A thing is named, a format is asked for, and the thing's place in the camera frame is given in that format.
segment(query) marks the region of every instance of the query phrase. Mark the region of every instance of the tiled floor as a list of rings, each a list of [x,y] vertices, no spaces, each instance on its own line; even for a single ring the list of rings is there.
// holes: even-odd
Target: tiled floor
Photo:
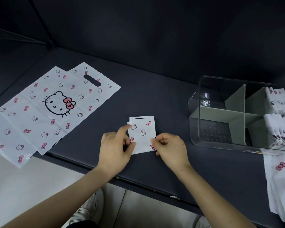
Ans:
[[[32,157],[18,169],[0,156],[0,227],[83,175]],[[192,227],[195,214],[112,184],[103,187],[100,228]]]

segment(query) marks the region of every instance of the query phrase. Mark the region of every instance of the hand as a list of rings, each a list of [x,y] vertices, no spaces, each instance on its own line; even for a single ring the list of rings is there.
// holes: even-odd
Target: hand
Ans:
[[[164,163],[177,175],[186,167],[191,167],[184,141],[177,135],[162,133],[151,139]]]
[[[136,145],[136,142],[130,143],[129,137],[125,134],[130,127],[131,125],[125,125],[117,133],[110,132],[102,136],[97,168],[105,171],[110,178],[125,168]],[[125,152],[123,145],[128,145]]]

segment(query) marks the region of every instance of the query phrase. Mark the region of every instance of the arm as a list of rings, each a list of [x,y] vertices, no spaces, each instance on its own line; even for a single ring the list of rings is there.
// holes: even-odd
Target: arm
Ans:
[[[219,195],[190,165],[186,145],[179,136],[163,133],[151,139],[165,164],[194,197],[213,228],[255,226]]]
[[[131,125],[102,136],[98,165],[81,179],[14,218],[2,228],[62,227],[99,188],[129,162],[135,142],[125,134]],[[129,145],[123,152],[123,145]]]

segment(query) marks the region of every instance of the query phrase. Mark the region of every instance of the dark table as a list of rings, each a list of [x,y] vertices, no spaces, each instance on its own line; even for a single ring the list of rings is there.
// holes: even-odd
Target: dark table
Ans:
[[[35,153],[36,157],[85,174],[97,165],[103,133],[117,131],[131,116],[154,115],[156,134],[178,134],[195,170],[240,212],[259,227],[285,227],[279,216],[269,210],[262,155],[191,143],[187,100],[196,90],[194,84],[56,48],[0,96],[0,106],[53,66],[68,71],[82,62],[122,88],[49,152],[44,156]],[[154,152],[133,155],[111,183],[202,214],[187,189]]]

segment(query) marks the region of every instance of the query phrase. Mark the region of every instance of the hello kitty plastic bag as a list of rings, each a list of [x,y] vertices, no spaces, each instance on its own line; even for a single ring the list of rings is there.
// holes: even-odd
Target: hello kitty plastic bag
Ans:
[[[0,107],[0,154],[18,167],[45,154],[119,88],[86,63],[68,72],[55,66]]]

